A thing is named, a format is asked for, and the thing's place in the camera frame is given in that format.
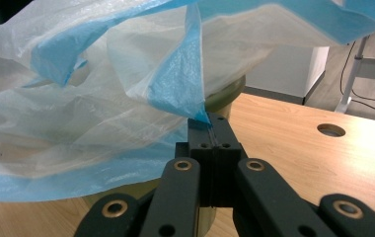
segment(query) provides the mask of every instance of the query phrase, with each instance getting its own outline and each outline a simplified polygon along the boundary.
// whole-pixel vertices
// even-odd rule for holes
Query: gray floor
[[[315,89],[311,97],[307,100],[305,106],[327,111],[335,110],[341,98],[339,88],[340,74],[343,70],[351,46],[352,43],[350,45],[333,46],[330,48],[329,57],[326,64],[325,78]],[[342,79],[343,90],[353,63],[354,55],[357,53],[359,46],[360,40],[358,40],[354,45],[347,66],[344,69]],[[366,57],[375,57],[375,34],[369,38],[363,54]],[[353,91],[358,96],[375,99],[375,80],[357,77],[354,82]],[[354,101],[359,101],[375,108],[375,101],[361,99],[354,94],[351,94],[351,98]],[[367,119],[375,119],[375,110],[356,102],[350,103],[346,114]]]

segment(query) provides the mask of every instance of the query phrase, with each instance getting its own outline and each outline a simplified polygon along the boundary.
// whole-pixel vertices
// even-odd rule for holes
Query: wooden table
[[[230,123],[249,157],[269,162],[304,199],[358,198],[375,210],[375,121],[242,94]],[[319,124],[342,127],[331,137]],[[0,203],[0,236],[72,236],[88,206],[81,198]],[[237,236],[230,209],[218,209],[207,236]]]

